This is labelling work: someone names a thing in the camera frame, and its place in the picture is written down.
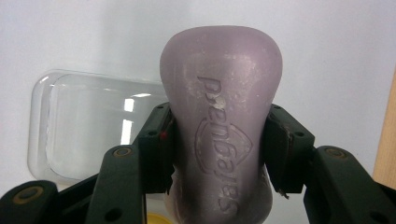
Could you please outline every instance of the clear plastic container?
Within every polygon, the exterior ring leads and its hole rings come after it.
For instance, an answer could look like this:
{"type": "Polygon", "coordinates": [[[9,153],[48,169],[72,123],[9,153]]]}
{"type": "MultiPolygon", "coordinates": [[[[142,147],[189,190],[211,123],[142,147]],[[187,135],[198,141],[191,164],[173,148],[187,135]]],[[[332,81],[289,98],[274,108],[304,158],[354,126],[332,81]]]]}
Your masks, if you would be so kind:
{"type": "Polygon", "coordinates": [[[161,83],[50,71],[33,90],[28,164],[37,179],[71,185],[99,172],[112,147],[132,144],[161,83]]]}

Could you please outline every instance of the black mechanical arm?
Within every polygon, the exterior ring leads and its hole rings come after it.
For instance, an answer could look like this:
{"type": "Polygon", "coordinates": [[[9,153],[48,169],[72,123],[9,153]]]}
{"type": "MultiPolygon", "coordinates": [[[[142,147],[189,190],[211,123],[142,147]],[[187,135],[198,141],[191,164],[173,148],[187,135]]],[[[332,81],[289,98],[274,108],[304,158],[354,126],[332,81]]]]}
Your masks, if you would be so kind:
{"type": "MultiPolygon", "coordinates": [[[[45,180],[0,200],[0,223],[147,223],[146,194],[167,192],[177,126],[169,104],[156,106],[132,145],[111,148],[98,175],[58,192],[45,180]]],[[[396,190],[376,182],[349,152],[314,148],[315,137],[272,105],[262,134],[262,163],[286,198],[306,186],[310,223],[396,223],[396,190]]]]}

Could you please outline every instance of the purple soap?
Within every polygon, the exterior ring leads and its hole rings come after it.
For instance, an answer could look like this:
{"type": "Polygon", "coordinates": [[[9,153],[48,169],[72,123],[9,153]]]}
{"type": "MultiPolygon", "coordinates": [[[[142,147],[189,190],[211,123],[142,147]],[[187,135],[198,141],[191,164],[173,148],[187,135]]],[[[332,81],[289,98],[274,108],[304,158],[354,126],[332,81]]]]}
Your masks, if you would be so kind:
{"type": "Polygon", "coordinates": [[[174,183],[165,199],[179,223],[262,223],[272,206],[259,160],[282,73],[275,41],[239,26],[173,36],[161,78],[178,127],[174,183]]]}

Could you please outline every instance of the plastic lid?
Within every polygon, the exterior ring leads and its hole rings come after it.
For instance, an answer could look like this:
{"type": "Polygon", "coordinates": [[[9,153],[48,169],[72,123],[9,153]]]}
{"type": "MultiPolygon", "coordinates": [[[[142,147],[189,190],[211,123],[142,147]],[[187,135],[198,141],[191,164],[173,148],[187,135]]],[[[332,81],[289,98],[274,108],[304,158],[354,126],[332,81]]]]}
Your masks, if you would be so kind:
{"type": "Polygon", "coordinates": [[[104,154],[132,144],[152,108],[165,102],[161,83],[48,72],[32,96],[30,171],[67,185],[97,174],[104,154]]]}
{"type": "Polygon", "coordinates": [[[148,224],[172,224],[172,222],[160,214],[148,213],[148,224]]]}

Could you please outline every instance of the embossed logo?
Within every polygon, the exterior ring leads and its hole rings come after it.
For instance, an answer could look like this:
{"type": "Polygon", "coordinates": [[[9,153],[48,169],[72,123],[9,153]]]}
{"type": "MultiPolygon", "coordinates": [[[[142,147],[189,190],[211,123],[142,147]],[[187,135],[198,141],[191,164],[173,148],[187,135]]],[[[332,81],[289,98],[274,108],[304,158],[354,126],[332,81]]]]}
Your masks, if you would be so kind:
{"type": "Polygon", "coordinates": [[[224,213],[237,212],[239,191],[236,169],[248,156],[253,144],[242,130],[229,121],[220,81],[206,77],[198,79],[204,86],[208,110],[195,133],[195,158],[203,173],[214,175],[222,183],[218,198],[220,210],[224,213]]]}

